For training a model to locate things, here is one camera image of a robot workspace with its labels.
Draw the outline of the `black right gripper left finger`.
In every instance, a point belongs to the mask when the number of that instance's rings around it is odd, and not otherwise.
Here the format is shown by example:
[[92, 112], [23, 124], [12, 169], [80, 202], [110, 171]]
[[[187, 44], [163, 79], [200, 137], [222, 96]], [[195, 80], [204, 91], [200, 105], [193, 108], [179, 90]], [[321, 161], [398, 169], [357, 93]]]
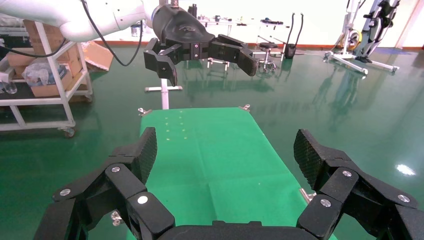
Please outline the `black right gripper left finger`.
[[87, 175], [56, 190], [35, 232], [36, 240], [86, 240], [106, 214], [116, 211], [138, 240], [157, 240], [175, 226], [174, 216], [148, 191], [157, 156], [154, 127], [120, 146]]

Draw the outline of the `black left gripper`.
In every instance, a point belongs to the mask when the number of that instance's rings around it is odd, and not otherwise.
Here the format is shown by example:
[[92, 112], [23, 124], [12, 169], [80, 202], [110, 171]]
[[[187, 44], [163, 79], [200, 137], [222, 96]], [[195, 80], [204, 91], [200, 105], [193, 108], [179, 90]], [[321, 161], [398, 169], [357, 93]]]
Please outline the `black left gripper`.
[[180, 7], [158, 7], [152, 15], [152, 29], [158, 39], [152, 38], [143, 52], [145, 68], [173, 87], [178, 84], [176, 64], [180, 61], [210, 57], [234, 63], [251, 77], [257, 72], [258, 62], [245, 42], [223, 34], [215, 37]]

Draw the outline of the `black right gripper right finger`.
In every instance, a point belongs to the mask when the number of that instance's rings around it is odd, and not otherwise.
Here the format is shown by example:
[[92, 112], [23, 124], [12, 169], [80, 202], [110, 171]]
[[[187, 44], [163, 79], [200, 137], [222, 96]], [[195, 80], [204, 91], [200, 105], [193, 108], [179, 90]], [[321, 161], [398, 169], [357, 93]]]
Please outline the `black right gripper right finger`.
[[365, 173], [344, 151], [320, 144], [306, 129], [298, 130], [293, 153], [315, 192], [298, 228], [327, 240], [348, 215], [377, 240], [423, 239], [424, 213], [410, 194]]

